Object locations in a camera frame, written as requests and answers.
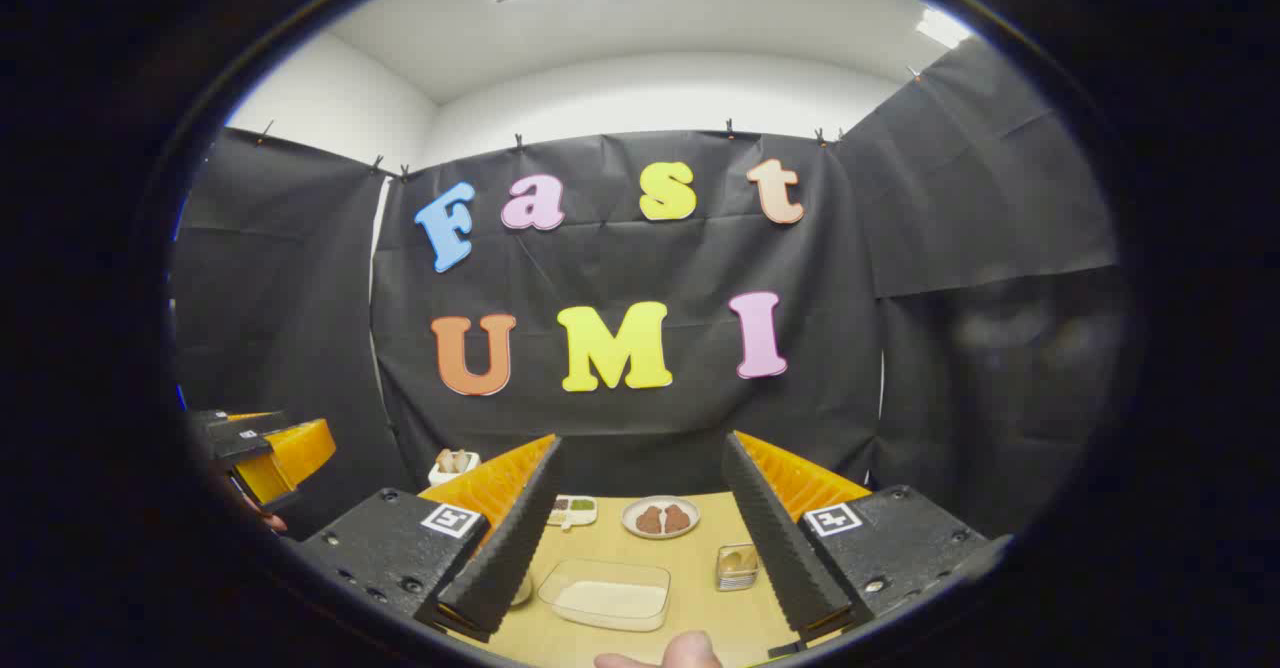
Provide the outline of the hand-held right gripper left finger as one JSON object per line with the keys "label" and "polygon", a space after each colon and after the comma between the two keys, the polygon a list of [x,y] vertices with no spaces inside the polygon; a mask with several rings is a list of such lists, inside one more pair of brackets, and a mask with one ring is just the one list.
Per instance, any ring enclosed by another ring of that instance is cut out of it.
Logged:
{"label": "hand-held right gripper left finger", "polygon": [[539,436],[420,494],[384,488],[300,543],[301,555],[375,608],[485,642],[538,550],[562,445]]}

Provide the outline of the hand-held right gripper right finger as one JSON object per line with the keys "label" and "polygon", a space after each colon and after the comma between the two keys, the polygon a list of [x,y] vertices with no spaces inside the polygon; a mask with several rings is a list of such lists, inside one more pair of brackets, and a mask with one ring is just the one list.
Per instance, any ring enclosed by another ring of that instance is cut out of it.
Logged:
{"label": "hand-held right gripper right finger", "polygon": [[982,577],[1011,540],[914,488],[872,491],[740,431],[726,436],[722,473],[799,648]]}

